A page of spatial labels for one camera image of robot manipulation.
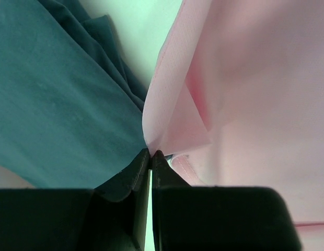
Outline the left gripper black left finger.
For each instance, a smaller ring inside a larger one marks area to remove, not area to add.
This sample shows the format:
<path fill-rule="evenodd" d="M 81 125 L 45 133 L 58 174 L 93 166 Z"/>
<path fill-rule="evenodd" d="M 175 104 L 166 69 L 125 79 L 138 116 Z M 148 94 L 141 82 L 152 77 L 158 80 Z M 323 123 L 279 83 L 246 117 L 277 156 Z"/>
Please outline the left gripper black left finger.
<path fill-rule="evenodd" d="M 149 161 L 95 189 L 0 189 L 0 250 L 142 250 Z"/>

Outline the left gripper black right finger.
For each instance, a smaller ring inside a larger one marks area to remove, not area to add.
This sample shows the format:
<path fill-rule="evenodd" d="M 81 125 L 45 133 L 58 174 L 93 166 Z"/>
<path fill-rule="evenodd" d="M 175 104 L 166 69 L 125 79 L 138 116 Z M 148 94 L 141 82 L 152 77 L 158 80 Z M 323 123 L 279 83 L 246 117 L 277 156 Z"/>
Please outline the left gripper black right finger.
<path fill-rule="evenodd" d="M 152 157 L 156 250 L 301 250 L 282 197 L 266 187 L 191 186 Z"/>

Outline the pink t-shirt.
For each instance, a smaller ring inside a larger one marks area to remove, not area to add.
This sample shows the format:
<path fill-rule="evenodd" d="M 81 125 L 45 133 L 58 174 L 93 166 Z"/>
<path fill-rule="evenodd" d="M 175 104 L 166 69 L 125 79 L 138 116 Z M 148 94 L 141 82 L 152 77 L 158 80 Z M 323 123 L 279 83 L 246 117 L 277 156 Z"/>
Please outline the pink t-shirt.
<path fill-rule="evenodd" d="M 183 1 L 143 134 L 192 185 L 273 188 L 324 250 L 324 1 Z"/>

